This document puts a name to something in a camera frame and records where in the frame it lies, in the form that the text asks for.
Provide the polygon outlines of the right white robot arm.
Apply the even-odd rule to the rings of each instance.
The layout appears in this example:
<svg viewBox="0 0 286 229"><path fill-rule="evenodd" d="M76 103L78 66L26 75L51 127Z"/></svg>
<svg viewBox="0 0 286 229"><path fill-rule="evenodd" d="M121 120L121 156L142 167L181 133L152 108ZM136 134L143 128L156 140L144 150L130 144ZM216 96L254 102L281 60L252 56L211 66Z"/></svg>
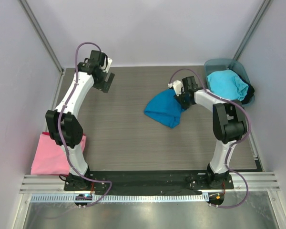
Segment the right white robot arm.
<svg viewBox="0 0 286 229"><path fill-rule="evenodd" d="M174 90L174 98L183 109L197 104L212 112L216 145L203 181L212 189L223 187L228 180L233 151L249 131L241 102L221 98L210 90L199 87L193 76L169 83L168 87Z"/></svg>

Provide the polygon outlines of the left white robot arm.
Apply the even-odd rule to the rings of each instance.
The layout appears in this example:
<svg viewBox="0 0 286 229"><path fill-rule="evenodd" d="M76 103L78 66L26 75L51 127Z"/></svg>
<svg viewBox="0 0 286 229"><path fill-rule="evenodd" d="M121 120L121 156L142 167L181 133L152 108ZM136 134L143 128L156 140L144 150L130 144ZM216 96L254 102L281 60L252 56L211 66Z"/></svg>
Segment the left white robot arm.
<svg viewBox="0 0 286 229"><path fill-rule="evenodd" d="M109 72L112 60L102 51L92 50L90 57L77 64L72 83L62 101L45 118L50 138L67 157L69 174L66 190L88 190L92 186L90 169L83 158L83 128L77 117L91 88L107 93L115 75Z"/></svg>

